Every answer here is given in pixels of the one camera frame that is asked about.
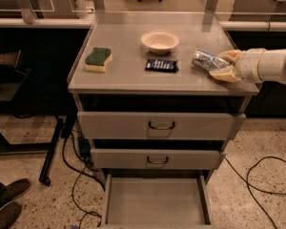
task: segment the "gray tabletop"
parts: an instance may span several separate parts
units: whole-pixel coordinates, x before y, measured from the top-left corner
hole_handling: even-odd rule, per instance
[[[160,56],[142,45],[143,33],[166,30],[180,37],[170,54]],[[112,50],[113,61],[105,73],[87,72],[84,61],[93,47]],[[196,50],[213,55],[234,47],[217,20],[206,13],[191,12],[104,12],[100,13],[91,37],[73,72],[71,93],[110,94],[201,94],[255,95],[255,84],[240,81],[221,83],[193,70]],[[145,71],[149,58],[177,60],[178,73]]]

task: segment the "brown shoe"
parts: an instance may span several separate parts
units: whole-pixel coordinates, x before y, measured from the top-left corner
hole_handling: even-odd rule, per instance
[[[21,205],[11,202],[0,210],[0,229],[10,228],[21,213]]]
[[[0,208],[5,204],[23,196],[31,187],[31,182],[26,179],[18,179],[10,185],[6,186],[5,192],[0,197]]]

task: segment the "metal stand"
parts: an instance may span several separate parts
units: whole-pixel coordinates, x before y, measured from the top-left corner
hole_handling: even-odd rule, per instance
[[[51,142],[49,143],[10,144],[0,133],[0,155],[47,152],[47,156],[39,177],[39,181],[49,186],[51,184],[51,181],[49,179],[48,173],[55,151],[57,139],[59,137],[59,133],[62,127],[63,120],[59,118],[57,120]]]

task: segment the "cabinet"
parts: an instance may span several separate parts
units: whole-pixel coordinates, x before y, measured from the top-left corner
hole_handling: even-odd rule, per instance
[[[155,55],[140,44],[151,30],[180,44]],[[219,83],[192,69],[195,50],[233,48],[211,14],[98,14],[69,77],[78,122],[107,175],[102,226],[213,228],[206,183],[239,130],[255,84]],[[112,49],[105,73],[86,72],[93,47]],[[178,73],[146,72],[148,58],[178,62]]]

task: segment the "drawer handle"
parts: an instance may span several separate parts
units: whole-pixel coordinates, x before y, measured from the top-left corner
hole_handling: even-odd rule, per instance
[[[172,125],[168,127],[153,126],[152,122],[149,121],[149,127],[154,130],[172,130],[174,128],[174,121],[172,122]]]
[[[150,164],[166,164],[169,162],[169,158],[166,156],[165,160],[163,160],[163,161],[151,161],[150,157],[147,156],[147,162]]]

